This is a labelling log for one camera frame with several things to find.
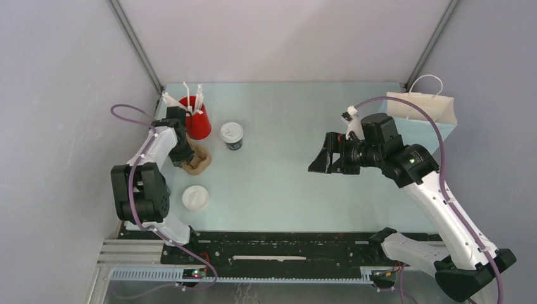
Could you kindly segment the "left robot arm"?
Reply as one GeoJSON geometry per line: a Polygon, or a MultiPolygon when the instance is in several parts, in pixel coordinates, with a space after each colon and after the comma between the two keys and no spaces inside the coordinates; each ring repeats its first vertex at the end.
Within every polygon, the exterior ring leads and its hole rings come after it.
{"type": "Polygon", "coordinates": [[[171,213],[170,189],[161,172],[167,160],[179,167],[193,159],[186,117],[186,110],[173,106],[165,118],[153,120],[139,151],[126,164],[112,168],[111,184],[118,218],[178,244],[176,256],[190,264],[198,260],[200,247],[189,240],[191,228],[171,213]]]}

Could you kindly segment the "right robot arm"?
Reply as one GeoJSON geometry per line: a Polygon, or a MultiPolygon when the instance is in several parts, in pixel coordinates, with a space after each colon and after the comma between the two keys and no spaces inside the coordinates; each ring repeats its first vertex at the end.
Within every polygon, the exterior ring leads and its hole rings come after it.
{"type": "Polygon", "coordinates": [[[458,201],[446,197],[447,186],[440,181],[436,160],[425,147],[404,144],[392,117],[376,113],[360,123],[362,138],[354,132],[328,132],[308,171],[357,175],[362,168],[378,168],[418,203],[445,246],[433,247],[384,228],[369,239],[370,260],[378,265],[389,260],[411,265],[434,277],[452,300],[471,300],[515,263],[515,255],[497,248],[460,209],[458,201]]]}

